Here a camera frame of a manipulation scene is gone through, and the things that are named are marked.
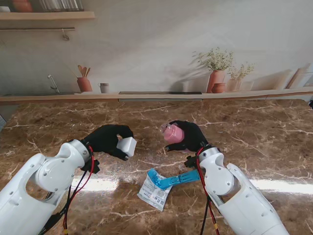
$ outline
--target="wooden shelf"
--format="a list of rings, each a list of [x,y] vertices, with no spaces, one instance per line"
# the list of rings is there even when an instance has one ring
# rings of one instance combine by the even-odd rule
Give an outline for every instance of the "wooden shelf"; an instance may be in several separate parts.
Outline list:
[[[313,87],[302,87],[284,90],[228,92],[220,94],[68,94],[46,96],[2,96],[0,105],[20,104],[29,102],[53,102],[53,101],[107,101],[119,99],[253,99],[291,95],[313,94]]]
[[[18,13],[0,12],[0,21],[53,21],[53,20],[82,20],[94,19],[92,11],[78,12],[47,12],[47,13]]]

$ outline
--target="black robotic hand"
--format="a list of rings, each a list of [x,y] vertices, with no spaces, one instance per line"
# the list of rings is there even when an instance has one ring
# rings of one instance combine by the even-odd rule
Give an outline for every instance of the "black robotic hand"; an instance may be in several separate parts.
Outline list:
[[[197,152],[201,147],[209,144],[201,129],[195,123],[176,120],[170,122],[170,124],[176,124],[184,131],[185,136],[182,142],[166,146],[166,151],[188,149],[189,151]]]
[[[118,142],[117,135],[120,135],[122,138],[134,137],[128,126],[104,125],[89,134],[81,142],[85,146],[90,145],[94,152],[105,152],[126,161],[128,159],[127,154],[116,148]]]

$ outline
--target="white box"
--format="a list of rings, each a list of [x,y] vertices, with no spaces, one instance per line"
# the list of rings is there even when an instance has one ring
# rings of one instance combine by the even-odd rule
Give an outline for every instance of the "white box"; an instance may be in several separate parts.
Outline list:
[[[128,157],[132,157],[135,152],[137,141],[133,137],[124,138],[118,141],[116,148],[122,150]]]

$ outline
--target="faucet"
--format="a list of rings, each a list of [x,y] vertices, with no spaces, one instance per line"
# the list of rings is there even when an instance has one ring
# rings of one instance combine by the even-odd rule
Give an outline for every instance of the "faucet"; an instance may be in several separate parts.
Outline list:
[[[51,74],[48,75],[48,79],[51,79],[51,81],[52,81],[52,83],[54,85],[54,87],[50,86],[50,88],[53,89],[56,94],[59,94],[60,93],[59,88],[58,88],[57,84],[55,84],[53,76]]]

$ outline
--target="brown marble surface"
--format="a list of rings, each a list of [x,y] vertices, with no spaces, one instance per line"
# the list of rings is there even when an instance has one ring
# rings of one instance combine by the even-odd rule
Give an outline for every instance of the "brown marble surface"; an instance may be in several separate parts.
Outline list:
[[[0,188],[31,156],[54,156],[62,143],[104,124],[130,126],[138,141],[127,162],[96,154],[101,172],[73,201],[71,235],[199,234],[206,203],[200,182],[173,187],[164,212],[137,197],[146,173],[187,172],[188,156],[166,153],[159,127],[193,121],[272,203],[291,235],[313,234],[313,111],[302,100],[45,103],[21,106],[0,133]],[[82,172],[77,171],[76,180]],[[214,210],[222,235],[233,234]],[[62,234],[61,223],[49,234]],[[215,231],[207,219],[206,235]]]

